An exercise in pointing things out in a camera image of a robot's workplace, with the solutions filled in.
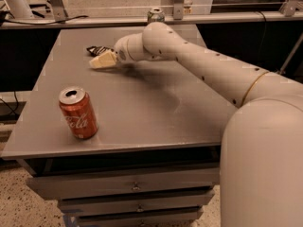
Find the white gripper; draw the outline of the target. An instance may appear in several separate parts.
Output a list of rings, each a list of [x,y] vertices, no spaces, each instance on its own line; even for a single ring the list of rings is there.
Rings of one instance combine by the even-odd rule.
[[[116,54],[112,50],[103,51],[89,61],[90,67],[93,69],[113,67],[116,65],[116,56],[120,62],[129,62],[131,59],[128,53],[128,41],[128,36],[120,38],[114,45]]]

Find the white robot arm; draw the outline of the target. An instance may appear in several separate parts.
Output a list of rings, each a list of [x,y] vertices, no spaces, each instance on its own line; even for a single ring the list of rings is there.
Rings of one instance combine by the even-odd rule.
[[[163,23],[103,48],[92,68],[171,60],[237,107],[223,133],[222,227],[303,227],[303,85],[180,37]]]

